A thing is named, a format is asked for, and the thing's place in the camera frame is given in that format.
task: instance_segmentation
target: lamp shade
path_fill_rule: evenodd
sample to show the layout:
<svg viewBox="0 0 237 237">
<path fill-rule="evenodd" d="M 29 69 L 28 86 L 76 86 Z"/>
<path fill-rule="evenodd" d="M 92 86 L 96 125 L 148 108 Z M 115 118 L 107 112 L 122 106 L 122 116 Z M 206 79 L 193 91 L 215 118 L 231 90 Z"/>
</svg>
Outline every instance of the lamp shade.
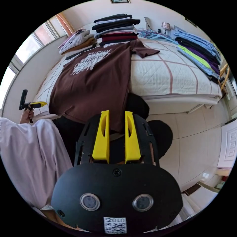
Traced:
<svg viewBox="0 0 237 237">
<path fill-rule="evenodd" d="M 170 24 L 167 23 L 167 22 L 164 22 L 164 21 L 163 21 L 161 27 L 163 27 L 163 28 L 166 29 L 166 30 L 170 30 Z"/>
</svg>

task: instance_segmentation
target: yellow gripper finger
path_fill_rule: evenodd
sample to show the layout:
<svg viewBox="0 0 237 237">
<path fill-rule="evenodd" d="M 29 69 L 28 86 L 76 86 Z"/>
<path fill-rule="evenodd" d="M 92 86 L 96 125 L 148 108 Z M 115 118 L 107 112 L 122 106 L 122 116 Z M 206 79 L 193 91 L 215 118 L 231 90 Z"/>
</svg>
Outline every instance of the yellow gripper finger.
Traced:
<svg viewBox="0 0 237 237">
<path fill-rule="evenodd" d="M 101 112 L 92 157 L 94 160 L 106 160 L 109 164 L 109 110 Z"/>
<path fill-rule="evenodd" d="M 125 164 L 141 158 L 133 113 L 125 111 Z"/>
</svg>

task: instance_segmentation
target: white door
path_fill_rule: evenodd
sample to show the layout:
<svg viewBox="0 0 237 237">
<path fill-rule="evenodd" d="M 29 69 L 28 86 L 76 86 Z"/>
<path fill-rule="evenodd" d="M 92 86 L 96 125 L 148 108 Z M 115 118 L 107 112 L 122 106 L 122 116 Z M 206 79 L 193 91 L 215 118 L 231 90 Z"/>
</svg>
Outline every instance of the white door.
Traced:
<svg viewBox="0 0 237 237">
<path fill-rule="evenodd" d="M 237 156 L 237 119 L 221 127 L 221 149 L 217 167 L 232 169 Z"/>
</svg>

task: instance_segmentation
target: folded red shirt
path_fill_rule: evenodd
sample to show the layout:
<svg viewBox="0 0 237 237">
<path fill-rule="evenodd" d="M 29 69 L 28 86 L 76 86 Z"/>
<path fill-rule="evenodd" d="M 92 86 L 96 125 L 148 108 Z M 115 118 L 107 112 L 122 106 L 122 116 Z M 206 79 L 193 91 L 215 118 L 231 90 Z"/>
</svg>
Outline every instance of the folded red shirt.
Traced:
<svg viewBox="0 0 237 237">
<path fill-rule="evenodd" d="M 102 37 L 102 42 L 112 41 L 112 40 L 125 40 L 125 39 L 137 39 L 136 35 L 134 36 L 110 36 L 110 37 Z"/>
</svg>

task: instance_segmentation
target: purple shirt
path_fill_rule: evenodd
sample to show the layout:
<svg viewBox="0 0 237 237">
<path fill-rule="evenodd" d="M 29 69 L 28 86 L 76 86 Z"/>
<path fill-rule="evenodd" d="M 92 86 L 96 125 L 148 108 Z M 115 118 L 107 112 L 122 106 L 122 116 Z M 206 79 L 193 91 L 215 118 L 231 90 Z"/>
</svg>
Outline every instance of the purple shirt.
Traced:
<svg viewBox="0 0 237 237">
<path fill-rule="evenodd" d="M 191 47 L 185 46 L 185 48 L 187 48 L 189 51 L 196 54 L 197 56 L 201 57 L 202 59 L 206 60 L 209 63 L 209 65 L 211 66 L 211 68 L 215 71 L 215 73 L 219 74 L 219 67 L 218 67 L 217 63 L 210 61 L 210 59 L 208 59 L 206 56 L 204 56 L 203 54 L 201 54 L 200 52 L 198 52 L 197 50 L 195 50 Z"/>
</svg>

